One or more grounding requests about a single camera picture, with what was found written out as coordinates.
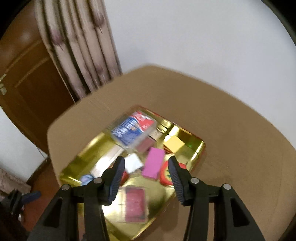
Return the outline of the white striped cube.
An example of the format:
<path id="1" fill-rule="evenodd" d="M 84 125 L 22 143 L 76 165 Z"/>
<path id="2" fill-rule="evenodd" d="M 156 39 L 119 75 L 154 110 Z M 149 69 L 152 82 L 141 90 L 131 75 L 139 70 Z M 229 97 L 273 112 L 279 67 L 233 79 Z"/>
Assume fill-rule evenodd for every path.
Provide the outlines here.
<path id="1" fill-rule="evenodd" d="M 136 153 L 133 153 L 131 155 L 128 155 L 125 157 L 125 171 L 130 174 L 134 171 L 141 169 L 143 167 L 143 163 L 138 157 Z"/>

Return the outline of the blue playing card box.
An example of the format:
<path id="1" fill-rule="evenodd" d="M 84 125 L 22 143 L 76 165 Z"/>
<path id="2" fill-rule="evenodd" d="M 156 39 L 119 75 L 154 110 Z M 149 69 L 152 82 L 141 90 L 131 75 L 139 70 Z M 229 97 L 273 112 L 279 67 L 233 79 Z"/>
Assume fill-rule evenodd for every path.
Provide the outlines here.
<path id="1" fill-rule="evenodd" d="M 155 129 L 157 121 L 136 110 L 111 129 L 112 138 L 124 149 L 133 149 Z"/>

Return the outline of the beige patterned curtain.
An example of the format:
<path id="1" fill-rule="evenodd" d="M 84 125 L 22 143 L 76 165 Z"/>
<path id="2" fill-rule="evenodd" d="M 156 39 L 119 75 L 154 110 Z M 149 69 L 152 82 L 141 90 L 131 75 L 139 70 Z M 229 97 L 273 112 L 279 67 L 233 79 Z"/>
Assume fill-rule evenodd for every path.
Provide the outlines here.
<path id="1" fill-rule="evenodd" d="M 103 1 L 35 1 L 43 43 L 74 101 L 122 70 Z"/>

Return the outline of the dark red gold tin box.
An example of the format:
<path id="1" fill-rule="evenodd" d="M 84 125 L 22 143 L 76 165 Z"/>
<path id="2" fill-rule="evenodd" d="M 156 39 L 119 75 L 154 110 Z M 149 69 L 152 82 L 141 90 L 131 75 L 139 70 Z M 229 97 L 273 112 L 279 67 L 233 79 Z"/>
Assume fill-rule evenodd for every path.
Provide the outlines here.
<path id="1" fill-rule="evenodd" d="M 124 118 L 132 114 L 134 111 L 140 110 L 157 121 L 157 126 L 151 131 L 148 136 L 153 138 L 156 142 L 152 148 L 163 149 L 163 143 L 166 136 L 177 136 L 185 145 L 176 153 L 167 153 L 165 150 L 164 161 L 168 161 L 170 157 L 176 157 L 182 168 L 192 171 L 205 149 L 204 141 L 196 135 L 188 132 L 176 123 L 167 120 L 166 118 L 154 113 L 143 106 L 136 105 L 131 107 L 121 117 L 116 119 L 107 128 L 100 132 L 88 145 L 77 154 L 77 156 L 65 167 L 59 179 L 63 184 L 70 184 L 72 186 L 81 186 L 80 178 L 83 175 L 90 174 L 90 171 L 96 162 L 115 145 L 121 147 L 111 136 L 111 129 L 118 125 Z M 136 153 L 143 165 L 145 164 L 147 154 L 150 148 L 145 153 L 138 153 L 133 149 L 124 149 L 119 155 L 127 157 Z M 173 186 L 164 186 L 159 182 L 159 175 L 157 179 L 146 178 L 142 176 L 142 170 L 138 169 L 129 174 L 128 180 L 123 186 L 135 186 L 145 188 L 147 198 L 148 218 L 145 223 L 124 223 L 118 222 L 118 197 L 112 202 L 110 206 L 104 206 L 103 212 L 106 219 L 107 230 L 111 240 L 135 240 L 138 238 L 166 209 L 171 200 L 175 197 L 175 190 Z"/>

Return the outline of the clear case with red cards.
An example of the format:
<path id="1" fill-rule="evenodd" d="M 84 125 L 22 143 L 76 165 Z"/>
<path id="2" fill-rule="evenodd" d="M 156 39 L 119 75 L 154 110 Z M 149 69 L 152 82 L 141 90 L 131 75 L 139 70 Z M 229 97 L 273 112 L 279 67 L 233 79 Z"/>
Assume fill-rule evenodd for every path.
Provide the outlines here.
<path id="1" fill-rule="evenodd" d="M 145 223 L 148 218 L 145 188 L 120 187 L 118 194 L 118 222 Z"/>

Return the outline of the red round-patterned tin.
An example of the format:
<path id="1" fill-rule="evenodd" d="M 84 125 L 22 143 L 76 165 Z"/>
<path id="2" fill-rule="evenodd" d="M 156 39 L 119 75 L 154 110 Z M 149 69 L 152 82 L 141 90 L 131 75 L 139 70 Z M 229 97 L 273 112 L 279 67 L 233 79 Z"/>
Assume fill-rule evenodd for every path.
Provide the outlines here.
<path id="1" fill-rule="evenodd" d="M 159 182 L 164 186 L 173 186 L 168 164 L 168 161 L 164 161 L 159 173 Z"/>

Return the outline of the red rectangular block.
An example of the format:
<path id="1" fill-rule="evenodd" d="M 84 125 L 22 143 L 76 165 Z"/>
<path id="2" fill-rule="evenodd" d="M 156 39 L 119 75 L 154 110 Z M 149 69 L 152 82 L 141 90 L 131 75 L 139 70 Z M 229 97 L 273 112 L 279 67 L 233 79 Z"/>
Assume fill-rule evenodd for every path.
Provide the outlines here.
<path id="1" fill-rule="evenodd" d="M 120 186 L 123 186 L 129 177 L 130 175 L 126 171 L 124 171 L 121 177 Z"/>

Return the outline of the small pink box in tin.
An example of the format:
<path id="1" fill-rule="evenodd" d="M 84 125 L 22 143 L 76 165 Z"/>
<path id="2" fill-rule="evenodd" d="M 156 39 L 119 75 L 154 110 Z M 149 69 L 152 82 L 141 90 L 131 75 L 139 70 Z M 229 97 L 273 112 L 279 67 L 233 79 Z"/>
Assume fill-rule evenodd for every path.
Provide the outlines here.
<path id="1" fill-rule="evenodd" d="M 145 153 L 149 148 L 151 148 L 156 141 L 150 136 L 146 137 L 141 143 L 139 143 L 135 150 L 142 154 Z"/>

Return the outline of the pink rectangular block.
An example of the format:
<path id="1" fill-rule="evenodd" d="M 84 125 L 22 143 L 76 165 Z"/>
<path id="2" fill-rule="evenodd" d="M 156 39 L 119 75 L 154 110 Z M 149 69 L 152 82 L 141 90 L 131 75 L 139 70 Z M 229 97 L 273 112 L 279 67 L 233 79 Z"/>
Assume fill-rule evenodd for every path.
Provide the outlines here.
<path id="1" fill-rule="evenodd" d="M 158 148 L 150 148 L 142 170 L 142 176 L 157 179 L 164 162 L 165 151 Z"/>

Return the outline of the yellow striped cube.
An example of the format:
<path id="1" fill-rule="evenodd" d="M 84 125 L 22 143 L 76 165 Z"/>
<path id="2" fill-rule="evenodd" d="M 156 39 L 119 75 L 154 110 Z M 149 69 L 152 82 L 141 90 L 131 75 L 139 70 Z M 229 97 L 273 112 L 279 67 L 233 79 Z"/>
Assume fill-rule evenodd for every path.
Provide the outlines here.
<path id="1" fill-rule="evenodd" d="M 167 153 L 176 153 L 184 145 L 185 143 L 177 136 L 166 136 L 163 143 L 164 150 Z"/>

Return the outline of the silver metallic bar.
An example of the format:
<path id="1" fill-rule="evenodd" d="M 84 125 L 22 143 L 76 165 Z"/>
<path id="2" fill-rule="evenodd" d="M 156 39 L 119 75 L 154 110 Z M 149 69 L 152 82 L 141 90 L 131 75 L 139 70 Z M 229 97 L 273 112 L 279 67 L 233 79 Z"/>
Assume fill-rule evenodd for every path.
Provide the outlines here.
<path id="1" fill-rule="evenodd" d="M 112 165 L 112 163 L 123 151 L 124 149 L 117 145 L 112 147 L 96 162 L 96 164 L 90 171 L 90 174 L 94 178 L 101 177 L 103 172 Z"/>

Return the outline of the brown wooden door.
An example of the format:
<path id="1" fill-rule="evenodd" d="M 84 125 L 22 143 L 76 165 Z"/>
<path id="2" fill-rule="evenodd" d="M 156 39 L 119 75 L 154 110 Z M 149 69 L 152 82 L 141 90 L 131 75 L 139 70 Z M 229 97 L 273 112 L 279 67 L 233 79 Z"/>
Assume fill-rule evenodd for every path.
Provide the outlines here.
<path id="1" fill-rule="evenodd" d="M 49 126 L 73 104 L 42 41 L 30 1 L 1 38 L 1 108 L 25 137 L 48 153 Z"/>

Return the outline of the blue patterned small block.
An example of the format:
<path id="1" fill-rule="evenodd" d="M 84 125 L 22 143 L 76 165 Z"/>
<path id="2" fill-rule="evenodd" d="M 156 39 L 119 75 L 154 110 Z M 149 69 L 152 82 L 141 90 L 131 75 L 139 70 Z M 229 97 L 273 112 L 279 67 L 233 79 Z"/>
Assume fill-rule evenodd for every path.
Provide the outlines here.
<path id="1" fill-rule="evenodd" d="M 83 175 L 80 178 L 81 186 L 87 185 L 89 182 L 94 180 L 94 176 L 92 174 Z"/>

